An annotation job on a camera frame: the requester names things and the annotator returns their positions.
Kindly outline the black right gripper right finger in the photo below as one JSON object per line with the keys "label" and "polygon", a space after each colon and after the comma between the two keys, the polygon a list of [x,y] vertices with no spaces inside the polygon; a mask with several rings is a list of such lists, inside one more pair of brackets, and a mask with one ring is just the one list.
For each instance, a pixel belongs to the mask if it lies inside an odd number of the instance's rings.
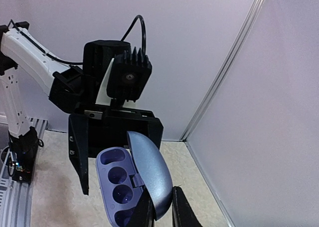
{"label": "black right gripper right finger", "polygon": [[172,226],[202,227],[181,187],[173,187]]}

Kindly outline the blue earbud charging case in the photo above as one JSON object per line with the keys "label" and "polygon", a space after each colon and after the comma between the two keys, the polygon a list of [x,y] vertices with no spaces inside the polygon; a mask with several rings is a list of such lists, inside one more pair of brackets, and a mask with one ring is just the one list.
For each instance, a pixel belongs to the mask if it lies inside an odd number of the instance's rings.
{"label": "blue earbud charging case", "polygon": [[172,179],[155,143],[147,136],[127,132],[129,149],[112,147],[96,158],[96,170],[109,223],[126,227],[144,190],[151,199],[157,221],[168,211],[172,199]]}

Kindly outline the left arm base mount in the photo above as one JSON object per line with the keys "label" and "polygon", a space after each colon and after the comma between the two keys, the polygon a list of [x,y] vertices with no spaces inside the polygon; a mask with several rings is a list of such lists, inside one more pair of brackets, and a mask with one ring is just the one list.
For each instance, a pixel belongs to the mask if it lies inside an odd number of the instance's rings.
{"label": "left arm base mount", "polygon": [[12,176],[14,181],[28,184],[32,182],[35,159],[40,144],[42,141],[38,138],[34,127],[30,127],[25,135],[20,135],[18,138],[9,134],[9,148],[12,153],[16,154],[18,162],[18,167]]}

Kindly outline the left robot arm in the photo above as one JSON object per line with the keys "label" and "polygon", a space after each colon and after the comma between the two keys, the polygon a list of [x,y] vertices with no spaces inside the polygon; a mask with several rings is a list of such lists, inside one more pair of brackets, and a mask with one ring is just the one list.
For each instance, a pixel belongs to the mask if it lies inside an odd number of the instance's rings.
{"label": "left robot arm", "polygon": [[32,38],[29,23],[11,22],[0,28],[0,99],[8,122],[8,174],[30,184],[37,151],[43,146],[20,99],[16,71],[23,69],[68,117],[68,152],[82,191],[89,192],[88,160],[104,149],[128,145],[135,131],[160,146],[163,125],[153,112],[137,109],[152,73],[146,48],[124,39],[85,44],[83,60],[59,59]]}

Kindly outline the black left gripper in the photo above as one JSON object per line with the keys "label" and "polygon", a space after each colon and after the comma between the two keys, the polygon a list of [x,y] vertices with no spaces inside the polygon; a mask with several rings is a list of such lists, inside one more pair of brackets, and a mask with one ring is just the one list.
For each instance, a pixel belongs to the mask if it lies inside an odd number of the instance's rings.
{"label": "black left gripper", "polygon": [[160,148],[163,124],[152,111],[98,105],[69,115],[69,160],[84,195],[89,195],[88,157],[97,157],[99,152],[111,147],[127,146],[128,131],[147,136]]}

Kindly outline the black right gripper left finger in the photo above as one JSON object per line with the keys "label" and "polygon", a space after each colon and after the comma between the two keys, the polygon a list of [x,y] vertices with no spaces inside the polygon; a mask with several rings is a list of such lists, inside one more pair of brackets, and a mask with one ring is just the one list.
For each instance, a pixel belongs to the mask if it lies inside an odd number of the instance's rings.
{"label": "black right gripper left finger", "polygon": [[153,227],[155,209],[148,191],[143,191],[138,204],[127,224],[127,227]]}

